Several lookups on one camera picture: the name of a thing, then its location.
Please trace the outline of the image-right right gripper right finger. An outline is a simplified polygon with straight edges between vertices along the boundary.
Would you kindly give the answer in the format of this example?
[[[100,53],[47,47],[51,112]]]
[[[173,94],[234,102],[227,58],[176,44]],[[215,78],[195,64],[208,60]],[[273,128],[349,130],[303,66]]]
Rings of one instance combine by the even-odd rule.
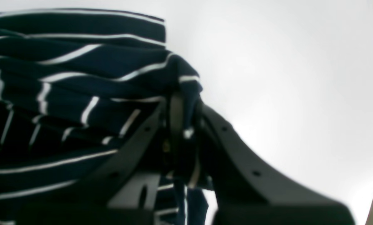
[[[196,108],[200,162],[212,179],[214,225],[353,225],[349,209],[280,173],[206,104]]]

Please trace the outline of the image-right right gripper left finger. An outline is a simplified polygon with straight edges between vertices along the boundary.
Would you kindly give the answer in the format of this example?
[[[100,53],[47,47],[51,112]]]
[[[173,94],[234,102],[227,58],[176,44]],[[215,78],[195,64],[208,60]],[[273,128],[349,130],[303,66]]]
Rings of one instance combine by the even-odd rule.
[[[154,212],[164,166],[178,163],[184,99],[163,99],[105,164],[70,187],[24,206],[18,225],[159,225]]]

